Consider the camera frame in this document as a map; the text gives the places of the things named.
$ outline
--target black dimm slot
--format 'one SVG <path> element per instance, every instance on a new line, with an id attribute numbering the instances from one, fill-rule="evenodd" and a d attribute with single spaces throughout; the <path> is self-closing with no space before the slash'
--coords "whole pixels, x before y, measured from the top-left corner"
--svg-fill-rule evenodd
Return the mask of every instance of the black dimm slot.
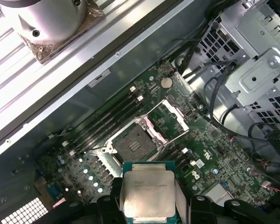
<path id="1" fill-rule="evenodd" d="M 189 161 L 186 160 L 186 159 L 184 159 L 184 160 L 180 163 L 180 165 L 178 165 L 177 167 L 183 168 L 184 166 L 186 166 L 186 165 L 188 165 L 188 164 L 189 164 Z"/>
<path id="2" fill-rule="evenodd" d="M 183 156 L 180 156 L 176 161 L 175 161 L 175 167 L 179 167 L 183 162 L 185 161 Z"/>
<path id="3" fill-rule="evenodd" d="M 165 150 L 161 155 L 161 157 L 159 158 L 160 161 L 165 161 L 166 157 L 171 155 L 172 151 L 174 151 L 174 147 L 168 150 Z"/>
<path id="4" fill-rule="evenodd" d="M 131 101 L 135 99 L 134 95 L 128 95 L 126 94 L 124 97 L 122 97 L 120 100 L 118 100 L 119 104 L 115 105 L 114 107 L 109 108 L 107 111 L 105 111 L 100 117 L 99 121 L 93 121 L 90 123 L 77 137 L 75 142 L 77 142 L 81 137 L 84 137 L 85 135 L 88 135 L 89 133 L 89 127 L 93 125 L 97 125 L 100 122 L 102 122 L 102 119 L 105 119 L 109 116 L 112 116 L 112 113 L 115 111 L 121 111 L 124 107 L 126 107 L 127 104 L 129 104 Z"/>
<path id="5" fill-rule="evenodd" d="M 177 151 L 174 151 L 170 156 L 166 158 L 167 161 L 175 161 L 175 159 L 178 157 L 179 153 Z"/>
<path id="6" fill-rule="evenodd" d="M 129 112 L 124 114 L 124 115 L 121 115 L 121 117 L 118 118 L 118 120 L 114 123 L 114 125 L 112 125 L 112 124 L 109 125 L 109 126 L 112 126 L 111 130 L 104 129 L 103 130 L 104 131 L 103 134 L 106 133 L 106 132 L 107 132 L 106 135 L 110 134 L 110 132 L 112 132 L 114 129 L 116 129 L 118 127 L 117 126 L 118 124 L 125 123 L 126 120 L 128 120 L 133 114 L 135 114 L 139 110 L 138 105 L 134 105 L 133 107 L 130 107 L 129 109 L 130 109 Z M 95 137 L 98 137 L 100 134 L 102 134 L 102 133 L 101 132 L 96 133 Z M 86 144 L 89 144 L 92 141 L 94 141 L 94 140 L 90 140 L 90 141 L 88 140 L 88 141 L 80 144 L 80 147 L 83 148 Z M 89 147 L 95 146 L 98 142 L 100 142 L 100 141 L 95 140 L 95 144 L 92 143 L 91 146 L 89 146 Z"/>
<path id="7" fill-rule="evenodd" d="M 126 107 L 124 109 L 130 110 L 134 106 L 137 106 L 136 103 L 137 103 L 137 100 L 135 99 L 130 104 L 126 105 Z M 122 116 L 124 116 L 123 111 L 119 111 L 115 114 L 115 116 L 110 117 L 110 118 L 109 117 L 105 118 L 103 124 L 98 124 L 97 126 L 92 128 L 92 131 L 95 131 L 95 132 L 91 133 L 91 135 L 88 135 L 88 136 L 84 137 L 83 139 L 81 139 L 79 141 L 80 144 L 77 147 L 84 145 L 84 142 L 91 142 L 91 139 L 93 139 L 93 137 L 96 137 L 98 134 L 100 134 L 100 132 L 104 131 L 104 127 L 112 125 L 113 121 L 120 119 Z"/>
<path id="8" fill-rule="evenodd" d="M 128 118 L 131 118 L 133 115 L 135 115 L 137 113 L 137 111 L 139 111 L 139 108 L 136 107 L 134 108 L 133 110 L 131 110 L 129 113 L 128 113 Z M 125 121 L 127 120 L 128 118 L 126 117 L 123 117 L 122 120 Z M 96 144 L 98 144 L 100 141 L 102 141 L 104 138 L 106 138 L 110 133 L 112 133 L 113 131 L 115 131 L 118 126 L 117 125 L 114 125 L 110 130 L 107 130 L 107 133 L 103 134 L 102 136 L 100 136 L 98 139 L 95 140 L 95 142 L 93 142 L 90 146 L 86 146 L 84 148 L 92 148 L 94 147 Z"/>

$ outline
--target green circuit board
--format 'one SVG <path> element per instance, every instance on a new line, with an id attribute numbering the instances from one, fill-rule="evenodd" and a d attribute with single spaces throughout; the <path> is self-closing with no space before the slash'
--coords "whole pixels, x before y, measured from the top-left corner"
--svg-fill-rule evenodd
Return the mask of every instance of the green circuit board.
<path id="1" fill-rule="evenodd" d="M 136 97 L 143 97 L 139 103 L 140 106 L 125 119 L 121 117 L 122 112 L 115 115 L 116 125 L 118 125 L 116 128 L 110 128 L 112 126 L 109 123 L 104 127 L 103 121 L 106 120 L 106 112 L 119 105 L 121 99 L 124 98 L 131 87 L 135 87 Z M 58 149 L 54 152 L 54 156 L 44 155 L 38 160 L 38 165 L 46 173 L 50 173 L 56 182 L 63 185 L 62 188 L 71 186 L 74 191 L 79 188 L 89 189 L 85 190 L 87 197 L 81 196 L 80 199 L 90 201 L 91 198 L 100 194 L 97 193 L 97 187 L 93 186 L 93 181 L 88 180 L 89 174 L 85 175 L 82 172 L 87 167 L 91 173 L 95 174 L 105 189 L 103 194 L 108 193 L 112 179 L 110 175 L 103 175 L 103 173 L 106 174 L 107 170 L 102 168 L 103 163 L 100 163 L 100 160 L 94 156 L 91 150 L 103 147 L 110 137 L 120 132 L 113 140 L 114 147 L 118 151 L 118 153 L 114 154 L 116 160 L 120 162 L 128 161 L 130 158 L 138 159 L 139 161 L 147 160 L 157 152 L 157 146 L 147 143 L 147 131 L 142 131 L 138 126 L 139 124 L 135 123 L 124 130 L 123 128 L 134 118 L 153 109 L 148 114 L 148 118 L 152 122 L 155 131 L 160 133 L 164 140 L 171 141 L 184 133 L 184 126 L 178 121 L 177 115 L 170 112 L 164 104 L 159 104 L 163 100 L 169 102 L 178 111 L 182 116 L 183 122 L 189 127 L 189 132 L 169 144 L 163 150 L 163 153 L 165 154 L 168 150 L 178 151 L 179 160 L 177 162 L 182 164 L 177 166 L 177 176 L 186 178 L 194 194 L 202 194 L 213 184 L 219 183 L 233 197 L 247 201 L 255 206 L 261 205 L 274 194 L 274 192 L 267 191 L 261 187 L 264 177 L 251 164 L 239 161 L 234 154 L 235 152 L 230 148 L 229 141 L 232 136 L 223 133 L 210 123 L 207 117 L 208 109 L 203 105 L 202 100 L 191 90 L 181 76 L 170 72 L 169 63 L 162 65 L 160 68 L 152 67 L 117 93 L 74 129 L 69 136 L 65 137 L 65 140 L 69 141 L 69 145 L 59 148 L 57 146 L 56 148 Z M 76 153 L 75 156 L 69 156 L 69 152 L 74 148 L 72 146 L 73 140 L 84 130 L 96 126 L 95 122 L 100 123 L 101 127 L 95 128 L 95 130 L 98 130 L 98 132 L 102 130 L 105 134 L 100 136 L 103 137 L 97 138 L 99 141 L 95 142 L 95 145 L 91 146 L 91 148 L 84 147 L 83 149 L 87 149 L 86 151 L 81 151 L 78 148 L 77 152 L 80 150 L 80 154 Z M 139 152 L 143 148 L 146 148 L 146 150 L 149 148 L 150 150 L 144 153 L 146 156 L 141 153 L 135 155 L 135 152 Z M 238 155 L 242 159 L 248 158 L 239 145 L 236 145 L 236 148 Z M 131 157 L 126 156 L 128 150 L 131 150 L 129 152 Z M 182 150 L 186 150 L 187 153 L 181 157 Z M 58 172 L 60 165 L 56 163 L 57 155 L 64 157 L 67 164 L 62 172 Z"/>

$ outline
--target motherboard mounting screw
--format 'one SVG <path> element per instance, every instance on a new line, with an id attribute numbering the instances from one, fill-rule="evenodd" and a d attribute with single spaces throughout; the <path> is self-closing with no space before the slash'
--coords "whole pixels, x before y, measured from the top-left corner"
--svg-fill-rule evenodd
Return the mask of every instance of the motherboard mounting screw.
<path id="1" fill-rule="evenodd" d="M 1 203 L 2 203 L 2 204 L 5 203 L 6 201 L 7 201 L 7 197 L 1 198 Z"/>
<path id="2" fill-rule="evenodd" d="M 29 191 L 30 190 L 30 186 L 25 186 L 25 191 Z"/>

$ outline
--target label sticker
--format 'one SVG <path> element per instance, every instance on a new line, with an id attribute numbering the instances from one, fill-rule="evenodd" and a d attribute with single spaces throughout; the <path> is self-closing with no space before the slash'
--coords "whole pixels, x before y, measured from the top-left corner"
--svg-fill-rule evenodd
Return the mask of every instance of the label sticker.
<path id="1" fill-rule="evenodd" d="M 111 72 L 109 69 L 105 70 L 102 74 L 100 74 L 98 77 L 96 77 L 94 80 L 92 80 L 88 85 L 93 88 L 96 84 L 98 84 L 100 81 L 102 81 L 105 77 L 110 75 Z"/>

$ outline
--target ventilation holes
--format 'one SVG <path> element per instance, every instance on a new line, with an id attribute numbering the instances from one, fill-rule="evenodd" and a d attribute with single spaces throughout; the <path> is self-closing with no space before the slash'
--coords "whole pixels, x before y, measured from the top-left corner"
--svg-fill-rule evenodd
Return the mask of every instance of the ventilation holes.
<path id="1" fill-rule="evenodd" d="M 31 224 L 45 215 L 48 210 L 36 198 L 23 207 L 1 220 L 2 224 Z"/>
<path id="2" fill-rule="evenodd" d="M 272 124 L 272 125 L 280 123 L 280 121 L 275 117 L 275 115 L 271 111 L 257 112 L 257 115 L 265 123 L 269 123 L 269 124 Z"/>
<path id="3" fill-rule="evenodd" d="M 257 102 L 255 102 L 254 104 L 251 104 L 250 107 L 254 110 L 261 108 L 261 106 Z"/>
<path id="4" fill-rule="evenodd" d="M 200 48 L 212 62 L 228 61 L 239 51 L 239 47 L 225 35 L 217 25 L 211 26 L 203 40 L 200 42 Z M 217 66 L 223 72 L 224 66 Z"/>

